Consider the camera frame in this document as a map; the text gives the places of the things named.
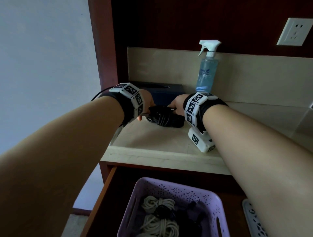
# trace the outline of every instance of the transparent blue bottle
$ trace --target transparent blue bottle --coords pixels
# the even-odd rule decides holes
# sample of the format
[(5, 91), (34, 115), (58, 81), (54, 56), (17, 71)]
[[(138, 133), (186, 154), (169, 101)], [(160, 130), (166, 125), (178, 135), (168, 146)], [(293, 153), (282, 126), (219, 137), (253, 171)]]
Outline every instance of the transparent blue bottle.
[(214, 56), (216, 48), (221, 42), (218, 40), (200, 40), (200, 44), (202, 44), (200, 54), (205, 48), (207, 48), (209, 52), (207, 52), (207, 56), (201, 61), (196, 91), (211, 92), (218, 65), (218, 60), (215, 59)]

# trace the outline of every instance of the basket handle hole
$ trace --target basket handle hole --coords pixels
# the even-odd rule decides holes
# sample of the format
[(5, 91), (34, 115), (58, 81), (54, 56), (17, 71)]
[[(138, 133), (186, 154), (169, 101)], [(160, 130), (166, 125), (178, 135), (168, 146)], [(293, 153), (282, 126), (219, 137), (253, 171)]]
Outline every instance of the basket handle hole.
[(128, 216), (128, 220), (127, 220), (127, 228), (128, 228), (128, 226), (130, 224), (131, 217), (133, 216), (134, 207), (136, 206), (136, 202), (137, 202), (137, 198), (135, 198), (134, 201), (133, 201), (133, 205), (131, 207), (131, 212), (130, 212), (130, 215)]
[(218, 231), (218, 236), (222, 237), (222, 231), (221, 231), (221, 226), (219, 224), (219, 219), (216, 217), (216, 226), (217, 226), (217, 231)]

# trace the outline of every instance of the human hand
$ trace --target human hand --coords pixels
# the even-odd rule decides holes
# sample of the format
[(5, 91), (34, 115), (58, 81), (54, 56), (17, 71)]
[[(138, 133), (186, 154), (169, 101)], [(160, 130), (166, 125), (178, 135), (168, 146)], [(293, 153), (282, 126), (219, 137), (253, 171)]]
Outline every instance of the human hand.
[[(144, 109), (143, 109), (143, 112), (144, 112), (144, 113), (150, 113), (149, 107), (156, 105), (156, 104), (154, 103), (154, 101), (153, 101), (152, 95), (151, 95), (151, 93), (150, 93), (149, 91), (147, 91), (147, 90), (140, 89), (140, 92), (141, 92), (141, 94), (142, 94), (142, 96), (143, 96), (143, 99), (145, 100), (145, 107), (144, 107)], [(139, 121), (141, 121), (141, 120), (142, 120), (142, 116), (139, 116), (137, 119), (138, 119)]]
[(188, 96), (189, 96), (188, 94), (183, 94), (183, 95), (177, 96), (177, 97), (172, 101), (172, 103), (170, 103), (170, 104), (168, 105), (168, 107), (170, 107), (170, 108), (176, 108), (176, 110), (174, 110), (173, 113), (178, 114), (178, 115), (181, 115), (181, 116), (185, 116), (183, 105), (184, 105), (185, 99), (186, 99)]

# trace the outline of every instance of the white spray nozzle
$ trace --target white spray nozzle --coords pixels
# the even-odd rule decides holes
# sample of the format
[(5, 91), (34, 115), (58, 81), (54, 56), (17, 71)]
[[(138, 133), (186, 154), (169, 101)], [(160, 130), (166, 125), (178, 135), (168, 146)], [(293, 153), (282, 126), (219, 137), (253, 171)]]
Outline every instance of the white spray nozzle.
[(202, 48), (199, 55), (203, 52), (205, 48), (207, 48), (207, 57), (214, 57), (216, 49), (221, 43), (222, 42), (218, 40), (200, 40), (199, 44), (202, 45)]

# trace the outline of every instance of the forearm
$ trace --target forearm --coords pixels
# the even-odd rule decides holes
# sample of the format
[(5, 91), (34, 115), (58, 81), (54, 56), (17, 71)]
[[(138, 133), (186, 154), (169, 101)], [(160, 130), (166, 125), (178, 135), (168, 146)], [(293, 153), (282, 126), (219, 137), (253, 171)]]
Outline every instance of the forearm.
[(1, 155), (0, 204), (7, 220), (1, 229), (13, 231), (20, 225), (19, 231), (32, 236), (59, 236), (123, 118), (115, 99), (101, 97), (53, 120)]
[(224, 105), (209, 108), (203, 123), (269, 234), (311, 234), (312, 153)]

